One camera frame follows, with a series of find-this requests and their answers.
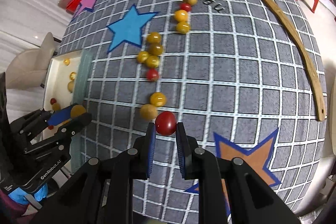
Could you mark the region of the red tomato in tray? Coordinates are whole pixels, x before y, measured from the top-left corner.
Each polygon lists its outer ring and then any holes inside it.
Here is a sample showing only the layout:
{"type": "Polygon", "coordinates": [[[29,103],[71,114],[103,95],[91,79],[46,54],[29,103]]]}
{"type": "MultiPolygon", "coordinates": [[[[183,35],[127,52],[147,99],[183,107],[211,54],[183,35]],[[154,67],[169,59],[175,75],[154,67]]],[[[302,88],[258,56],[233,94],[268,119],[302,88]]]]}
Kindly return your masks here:
{"type": "Polygon", "coordinates": [[[56,102],[57,102],[57,100],[56,100],[55,98],[51,98],[51,99],[50,99],[50,104],[53,105],[53,104],[55,104],[56,102]]]}

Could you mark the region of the yellow tomato in tray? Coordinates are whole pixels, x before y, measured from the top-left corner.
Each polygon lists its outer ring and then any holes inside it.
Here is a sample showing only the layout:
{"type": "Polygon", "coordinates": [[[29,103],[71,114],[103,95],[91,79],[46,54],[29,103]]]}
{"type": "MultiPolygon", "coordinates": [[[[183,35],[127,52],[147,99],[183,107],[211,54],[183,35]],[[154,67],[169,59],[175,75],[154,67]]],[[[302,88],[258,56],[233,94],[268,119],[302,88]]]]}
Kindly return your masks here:
{"type": "Polygon", "coordinates": [[[71,72],[70,73],[70,80],[74,81],[76,79],[76,72],[71,72]]]}
{"type": "Polygon", "coordinates": [[[70,64],[70,59],[63,60],[64,65],[68,66],[70,64]]]}

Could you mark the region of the red cherry tomato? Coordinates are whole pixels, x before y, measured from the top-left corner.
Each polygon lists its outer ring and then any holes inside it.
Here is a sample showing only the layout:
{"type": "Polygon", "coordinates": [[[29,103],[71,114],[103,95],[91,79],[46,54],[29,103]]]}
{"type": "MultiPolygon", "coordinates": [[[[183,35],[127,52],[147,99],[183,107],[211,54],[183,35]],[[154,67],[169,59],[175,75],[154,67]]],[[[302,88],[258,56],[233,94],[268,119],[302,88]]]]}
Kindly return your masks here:
{"type": "Polygon", "coordinates": [[[190,12],[192,10],[192,6],[189,3],[185,3],[185,2],[180,3],[179,8],[186,12],[190,12]]]}
{"type": "Polygon", "coordinates": [[[159,79],[159,73],[157,69],[150,68],[146,73],[146,78],[150,82],[156,82],[159,79]]]}
{"type": "Polygon", "coordinates": [[[170,111],[161,112],[155,120],[155,129],[159,135],[170,136],[175,133],[177,120],[170,111]]]}

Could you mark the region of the yellow cherry tomato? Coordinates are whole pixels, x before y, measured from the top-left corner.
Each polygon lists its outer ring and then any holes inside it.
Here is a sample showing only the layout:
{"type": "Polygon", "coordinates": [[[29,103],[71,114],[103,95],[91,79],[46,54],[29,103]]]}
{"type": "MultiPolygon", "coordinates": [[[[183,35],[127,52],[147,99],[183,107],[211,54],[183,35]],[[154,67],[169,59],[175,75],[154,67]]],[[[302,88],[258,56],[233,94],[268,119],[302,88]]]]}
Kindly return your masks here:
{"type": "Polygon", "coordinates": [[[151,32],[146,37],[146,42],[150,44],[161,43],[161,34],[158,32],[151,32]]]}
{"type": "Polygon", "coordinates": [[[143,64],[149,56],[150,54],[147,51],[140,51],[137,55],[137,62],[143,64]]]}
{"type": "Polygon", "coordinates": [[[176,31],[179,34],[187,34],[190,31],[190,25],[187,22],[179,22],[176,25],[176,31]]]}
{"type": "Polygon", "coordinates": [[[148,68],[157,68],[159,67],[160,59],[158,56],[150,55],[146,60],[145,64],[148,68]]]}
{"type": "Polygon", "coordinates": [[[150,96],[150,104],[155,107],[165,106],[167,102],[166,96],[161,92],[155,92],[150,96]]]}
{"type": "Polygon", "coordinates": [[[177,10],[174,13],[174,19],[177,22],[187,22],[189,18],[188,12],[185,10],[177,10]]]}

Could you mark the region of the beige chair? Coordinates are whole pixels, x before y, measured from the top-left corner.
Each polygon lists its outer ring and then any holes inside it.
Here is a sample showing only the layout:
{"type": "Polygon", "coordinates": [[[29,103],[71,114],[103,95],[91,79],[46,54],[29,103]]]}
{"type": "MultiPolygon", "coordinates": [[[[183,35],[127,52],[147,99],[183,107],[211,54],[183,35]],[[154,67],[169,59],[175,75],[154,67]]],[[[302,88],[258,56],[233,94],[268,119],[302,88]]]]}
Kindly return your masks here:
{"type": "Polygon", "coordinates": [[[48,32],[42,45],[18,54],[5,71],[6,88],[27,90],[40,87],[44,83],[49,64],[56,52],[56,40],[48,32]]]}

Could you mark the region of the white rectangular tray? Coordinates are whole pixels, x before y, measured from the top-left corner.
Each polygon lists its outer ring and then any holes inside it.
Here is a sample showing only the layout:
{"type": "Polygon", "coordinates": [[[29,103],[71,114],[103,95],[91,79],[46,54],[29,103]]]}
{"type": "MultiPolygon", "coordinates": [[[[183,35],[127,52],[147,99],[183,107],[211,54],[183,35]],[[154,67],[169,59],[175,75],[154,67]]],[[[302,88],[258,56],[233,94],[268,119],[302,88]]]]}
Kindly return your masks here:
{"type": "Polygon", "coordinates": [[[72,51],[51,59],[43,99],[43,108],[45,110],[52,110],[51,98],[55,98],[63,109],[75,103],[83,103],[92,60],[92,53],[88,50],[72,51]],[[70,59],[68,66],[64,65],[64,59],[70,59]],[[72,93],[67,89],[71,72],[76,72],[75,86],[72,93]]]}

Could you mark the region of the dark olive cherry tomato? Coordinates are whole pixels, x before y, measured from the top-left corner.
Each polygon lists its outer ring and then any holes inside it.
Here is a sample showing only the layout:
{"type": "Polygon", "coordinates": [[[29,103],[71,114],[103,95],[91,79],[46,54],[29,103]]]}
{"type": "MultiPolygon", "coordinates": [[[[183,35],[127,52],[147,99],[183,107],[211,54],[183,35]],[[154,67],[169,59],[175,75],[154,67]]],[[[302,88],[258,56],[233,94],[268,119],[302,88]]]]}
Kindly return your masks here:
{"type": "Polygon", "coordinates": [[[160,56],[163,54],[163,45],[160,43],[152,43],[148,47],[148,52],[153,56],[160,56]]]}

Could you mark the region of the grey checkered star tablecloth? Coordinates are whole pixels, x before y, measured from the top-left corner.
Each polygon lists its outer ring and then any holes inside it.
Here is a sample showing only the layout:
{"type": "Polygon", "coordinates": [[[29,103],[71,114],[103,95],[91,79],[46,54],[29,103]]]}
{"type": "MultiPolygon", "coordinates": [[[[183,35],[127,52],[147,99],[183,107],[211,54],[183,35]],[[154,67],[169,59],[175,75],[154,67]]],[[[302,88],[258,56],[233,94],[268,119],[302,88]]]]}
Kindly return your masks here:
{"type": "Polygon", "coordinates": [[[183,0],[97,0],[66,28],[60,53],[93,55],[84,105],[92,123],[72,142],[73,170],[131,147],[147,129],[141,106],[163,93],[163,109],[217,157],[242,156],[291,208],[307,196],[325,139],[297,47],[261,0],[198,0],[190,31],[179,34],[174,13],[183,0]],[[143,34],[161,34],[159,79],[146,79],[139,47],[110,50],[110,24],[135,7],[156,16],[143,34]]]}

